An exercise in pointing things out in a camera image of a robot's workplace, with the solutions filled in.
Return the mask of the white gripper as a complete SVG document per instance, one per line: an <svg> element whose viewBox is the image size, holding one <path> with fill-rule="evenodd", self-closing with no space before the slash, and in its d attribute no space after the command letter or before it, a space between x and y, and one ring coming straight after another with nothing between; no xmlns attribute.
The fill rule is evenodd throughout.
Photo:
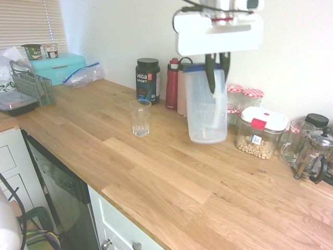
<svg viewBox="0 0 333 250"><path fill-rule="evenodd" d="M209 89L215 91L214 69L219 53L220 68L227 81L230 52L257 49L263 40L263 19L258 14L235 16L231 21L213 23L200 14L174 17L176 51L182 56L205 54L205 72Z"/></svg>

